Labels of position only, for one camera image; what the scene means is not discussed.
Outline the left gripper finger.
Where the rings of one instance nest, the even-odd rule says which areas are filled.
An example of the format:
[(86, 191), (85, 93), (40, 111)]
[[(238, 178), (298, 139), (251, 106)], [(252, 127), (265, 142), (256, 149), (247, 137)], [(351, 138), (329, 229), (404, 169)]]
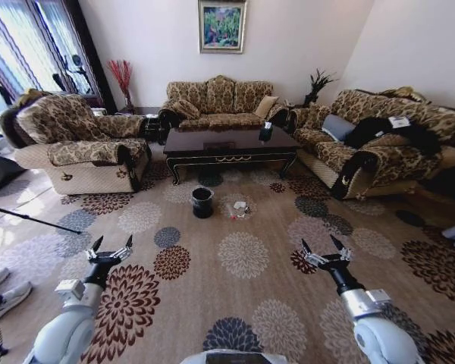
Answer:
[(97, 240), (93, 242), (92, 246), (85, 251), (87, 260), (90, 264), (92, 264), (93, 261), (98, 257), (97, 252), (102, 244), (103, 238), (104, 238), (103, 236), (100, 236)]
[(124, 247), (111, 254), (114, 259), (125, 260), (133, 253), (133, 235), (130, 235)]

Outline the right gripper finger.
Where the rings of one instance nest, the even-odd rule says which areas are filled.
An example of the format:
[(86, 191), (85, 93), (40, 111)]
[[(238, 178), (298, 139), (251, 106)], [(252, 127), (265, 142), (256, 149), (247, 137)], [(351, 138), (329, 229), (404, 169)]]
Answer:
[(350, 261), (352, 259), (352, 250), (345, 247), (344, 244), (337, 239), (334, 235), (330, 235), (333, 244), (336, 246), (338, 254), (342, 260)]
[(304, 239), (301, 241), (303, 246), (303, 257), (310, 265), (320, 267), (326, 263), (325, 258), (312, 252), (312, 250), (309, 248), (308, 243)]

